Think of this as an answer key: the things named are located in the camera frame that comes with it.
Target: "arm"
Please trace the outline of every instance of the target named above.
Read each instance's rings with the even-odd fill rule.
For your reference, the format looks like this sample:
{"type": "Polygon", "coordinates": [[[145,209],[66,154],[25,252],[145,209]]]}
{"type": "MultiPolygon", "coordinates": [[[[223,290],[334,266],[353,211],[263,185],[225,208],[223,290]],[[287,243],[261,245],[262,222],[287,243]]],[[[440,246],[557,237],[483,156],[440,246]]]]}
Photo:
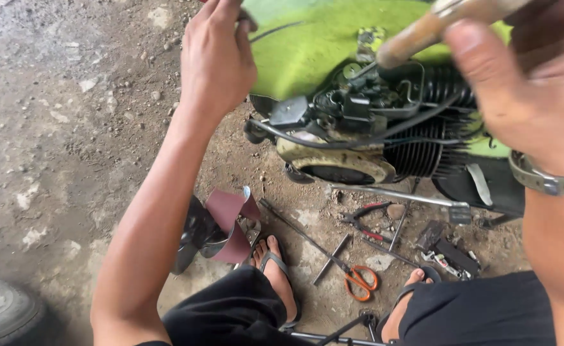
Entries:
{"type": "Polygon", "coordinates": [[[210,0],[186,28],[180,106],[122,217],[94,290],[95,345],[170,343],[156,310],[179,248],[203,155],[218,123],[247,96],[256,67],[240,0],[210,0]]]}
{"type": "MultiPolygon", "coordinates": [[[[535,0],[508,21],[510,47],[471,21],[449,28],[447,44],[478,93],[489,131],[541,169],[564,176],[564,0],[535,0]]],[[[564,196],[527,190],[523,236],[564,346],[564,196]]]]}

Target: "engine cover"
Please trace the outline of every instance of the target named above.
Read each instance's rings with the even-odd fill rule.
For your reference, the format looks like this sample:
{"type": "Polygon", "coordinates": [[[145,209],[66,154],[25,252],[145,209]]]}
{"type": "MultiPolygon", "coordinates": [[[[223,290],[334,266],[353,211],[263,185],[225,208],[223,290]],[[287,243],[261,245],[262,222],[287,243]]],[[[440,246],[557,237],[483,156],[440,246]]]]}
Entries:
{"type": "MultiPolygon", "coordinates": [[[[307,132],[293,136],[321,141],[307,132]]],[[[395,179],[395,169],[382,159],[382,146],[355,150],[320,150],[278,138],[278,154],[306,176],[347,185],[388,184],[395,179]]]]}

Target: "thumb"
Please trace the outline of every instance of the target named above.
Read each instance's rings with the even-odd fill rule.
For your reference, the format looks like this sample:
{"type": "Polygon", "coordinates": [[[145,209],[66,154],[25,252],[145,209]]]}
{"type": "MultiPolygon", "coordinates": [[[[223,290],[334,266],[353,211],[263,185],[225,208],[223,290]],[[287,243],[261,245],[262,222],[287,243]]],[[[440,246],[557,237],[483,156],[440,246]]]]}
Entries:
{"type": "Polygon", "coordinates": [[[447,29],[445,42],[481,106],[505,105],[528,83],[514,54],[488,26],[460,20],[447,29]]]}
{"type": "Polygon", "coordinates": [[[252,49],[250,48],[250,40],[247,35],[251,30],[251,23],[249,20],[241,20],[237,29],[235,30],[235,41],[240,50],[240,57],[244,63],[254,65],[254,58],[252,56],[252,49]]]}

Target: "foot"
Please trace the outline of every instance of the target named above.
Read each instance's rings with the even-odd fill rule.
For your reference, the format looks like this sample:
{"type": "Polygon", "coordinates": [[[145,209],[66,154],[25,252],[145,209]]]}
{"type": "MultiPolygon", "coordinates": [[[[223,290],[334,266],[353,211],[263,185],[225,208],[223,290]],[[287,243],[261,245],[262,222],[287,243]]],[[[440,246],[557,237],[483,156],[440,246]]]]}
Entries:
{"type": "MultiPolygon", "coordinates": [[[[261,259],[265,256],[267,251],[271,251],[274,255],[282,258],[278,248],[278,240],[272,235],[267,237],[267,242],[265,242],[265,240],[261,240],[258,244],[256,244],[254,247],[253,257],[250,260],[250,265],[260,268],[261,259]]],[[[265,276],[269,279],[271,287],[273,287],[273,290],[276,291],[286,307],[286,322],[294,320],[297,316],[297,304],[295,303],[291,283],[288,281],[288,278],[286,278],[284,271],[278,267],[276,262],[270,260],[267,261],[263,274],[265,274],[265,276]]]]}
{"type": "MultiPolygon", "coordinates": [[[[410,284],[419,283],[423,281],[425,277],[425,272],[422,269],[415,269],[408,281],[404,286],[408,286],[410,284]]],[[[426,283],[431,284],[433,283],[432,279],[425,280],[426,283]]],[[[406,314],[406,309],[408,309],[408,302],[410,298],[412,298],[413,292],[406,294],[395,309],[391,312],[389,319],[387,320],[384,328],[382,328],[382,340],[387,342],[389,340],[398,340],[399,339],[399,323],[401,322],[402,317],[406,314]]]]}

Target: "pliers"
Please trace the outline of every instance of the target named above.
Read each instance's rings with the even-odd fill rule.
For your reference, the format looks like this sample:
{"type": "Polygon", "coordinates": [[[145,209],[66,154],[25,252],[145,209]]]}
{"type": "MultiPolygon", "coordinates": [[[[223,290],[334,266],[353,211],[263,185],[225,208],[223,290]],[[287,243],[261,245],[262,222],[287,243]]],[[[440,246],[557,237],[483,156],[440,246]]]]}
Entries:
{"type": "Polygon", "coordinates": [[[355,226],[356,229],[358,229],[359,231],[361,231],[363,234],[365,234],[370,238],[391,244],[393,240],[384,237],[382,235],[373,233],[369,227],[364,226],[359,222],[359,218],[371,213],[374,210],[384,209],[390,205],[391,202],[383,202],[383,203],[377,202],[377,203],[368,204],[367,206],[363,206],[363,208],[357,209],[354,213],[341,212],[340,214],[344,216],[342,222],[346,224],[352,224],[353,226],[355,226]]]}

